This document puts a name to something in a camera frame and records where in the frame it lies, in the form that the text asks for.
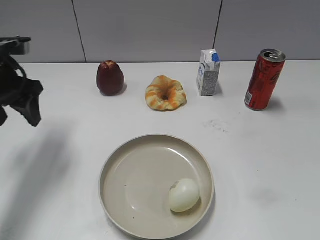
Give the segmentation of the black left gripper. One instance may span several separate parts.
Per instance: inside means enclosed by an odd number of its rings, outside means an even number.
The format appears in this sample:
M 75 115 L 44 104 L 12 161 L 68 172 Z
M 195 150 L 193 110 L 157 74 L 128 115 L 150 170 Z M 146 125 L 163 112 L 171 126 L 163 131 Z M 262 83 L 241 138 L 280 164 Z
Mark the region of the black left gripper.
M 42 120 L 39 96 L 43 90 L 41 82 L 27 78 L 25 70 L 11 56 L 0 57 L 0 104 L 10 105 L 33 127 L 37 127 Z M 7 120 L 2 106 L 0 126 Z

